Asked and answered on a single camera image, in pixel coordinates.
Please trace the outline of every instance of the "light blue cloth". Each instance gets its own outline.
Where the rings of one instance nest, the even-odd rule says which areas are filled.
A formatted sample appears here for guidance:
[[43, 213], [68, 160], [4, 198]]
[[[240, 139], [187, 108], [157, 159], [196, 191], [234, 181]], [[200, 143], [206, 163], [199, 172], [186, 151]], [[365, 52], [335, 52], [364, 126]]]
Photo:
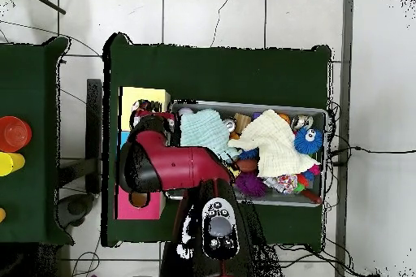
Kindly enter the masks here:
[[240, 153], [236, 148], [227, 146], [230, 132], [215, 110], [207, 109], [196, 114], [182, 115], [180, 131], [182, 147], [207, 147], [223, 161], [234, 158]]

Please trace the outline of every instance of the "blue plush toy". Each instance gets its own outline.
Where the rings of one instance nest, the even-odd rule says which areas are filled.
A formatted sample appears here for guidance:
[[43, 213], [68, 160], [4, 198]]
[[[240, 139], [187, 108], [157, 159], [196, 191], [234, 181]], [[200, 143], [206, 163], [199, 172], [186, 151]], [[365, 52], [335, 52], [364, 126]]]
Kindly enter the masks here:
[[302, 172], [302, 174], [304, 175], [305, 178], [307, 178], [309, 181], [313, 181], [315, 176], [311, 171], [305, 171]]
[[238, 156], [240, 160], [252, 159], [258, 157], [258, 148], [251, 150], [243, 150]]
[[323, 135], [319, 130], [306, 129], [297, 131], [295, 136], [295, 150], [302, 154], [314, 154], [323, 144]]

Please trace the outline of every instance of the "red cup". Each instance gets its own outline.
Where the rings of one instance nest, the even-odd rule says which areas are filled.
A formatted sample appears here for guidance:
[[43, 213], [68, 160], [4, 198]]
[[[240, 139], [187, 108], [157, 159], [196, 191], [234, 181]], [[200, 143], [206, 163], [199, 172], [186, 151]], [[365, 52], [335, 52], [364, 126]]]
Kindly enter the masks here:
[[13, 116], [0, 118], [0, 150], [6, 153], [17, 152], [32, 138], [32, 129], [21, 119]]

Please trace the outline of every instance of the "green table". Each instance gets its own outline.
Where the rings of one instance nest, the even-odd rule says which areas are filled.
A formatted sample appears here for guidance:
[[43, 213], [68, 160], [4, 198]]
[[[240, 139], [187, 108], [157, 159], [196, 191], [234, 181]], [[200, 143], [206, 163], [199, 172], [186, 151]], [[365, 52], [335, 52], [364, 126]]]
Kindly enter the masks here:
[[68, 45], [64, 37], [43, 45], [0, 45], [0, 117], [28, 122], [32, 140], [21, 149], [23, 169], [0, 177], [0, 242], [71, 244], [55, 220], [58, 199], [57, 64]]
[[[165, 89], [172, 99], [241, 102], [326, 109], [331, 51], [199, 49], [132, 45], [122, 33], [104, 47], [102, 242], [171, 240], [177, 201], [159, 220], [114, 220], [115, 151], [119, 87]], [[256, 206], [268, 244], [321, 246], [322, 206]]]

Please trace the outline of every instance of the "gray plastic bin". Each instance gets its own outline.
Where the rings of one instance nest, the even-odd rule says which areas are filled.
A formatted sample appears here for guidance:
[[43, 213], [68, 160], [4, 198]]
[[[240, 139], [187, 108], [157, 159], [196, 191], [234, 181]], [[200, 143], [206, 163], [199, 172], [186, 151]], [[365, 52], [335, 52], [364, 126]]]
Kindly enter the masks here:
[[[288, 115], [291, 119], [295, 115], [311, 115], [314, 117], [313, 128], [316, 128], [323, 132], [323, 148], [315, 154], [314, 159], [321, 162], [321, 175], [315, 176], [313, 185], [310, 187], [311, 191], [316, 194], [320, 194], [323, 198], [324, 184], [325, 184], [325, 167], [327, 156], [327, 134], [328, 130], [328, 114], [325, 110], [310, 109], [304, 107], [290, 107], [290, 106], [267, 106], [267, 105], [254, 105], [254, 104], [236, 104], [230, 102], [197, 102], [197, 104], [188, 104], [181, 102], [173, 102], [170, 107], [170, 112], [176, 113], [182, 107], [188, 107], [194, 112], [212, 109], [219, 112], [222, 119], [234, 117], [236, 112], [242, 115], [248, 115], [253, 117], [254, 112], [264, 112], [272, 109], [277, 113]], [[308, 198], [300, 194], [283, 194], [278, 193], [276, 190], [269, 188], [266, 195], [263, 197], [247, 197], [240, 193], [237, 188], [234, 188], [236, 198], [238, 201], [244, 199], [250, 199], [255, 204], [268, 205], [268, 206], [318, 206]], [[181, 190], [172, 190], [167, 192], [169, 198], [180, 200], [182, 199]]]

